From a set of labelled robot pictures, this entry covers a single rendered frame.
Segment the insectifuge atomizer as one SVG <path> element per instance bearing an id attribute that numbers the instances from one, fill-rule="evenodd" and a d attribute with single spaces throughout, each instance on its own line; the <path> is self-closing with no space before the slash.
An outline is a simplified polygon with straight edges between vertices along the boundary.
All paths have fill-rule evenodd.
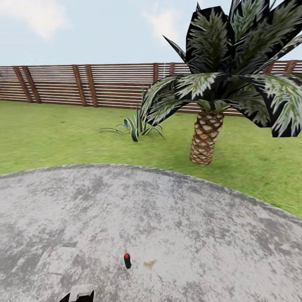
<path id="1" fill-rule="evenodd" d="M 127 268 L 130 268 L 131 267 L 131 261 L 130 261 L 130 256 L 129 255 L 124 257 L 124 261 L 125 261 L 125 266 Z"/>

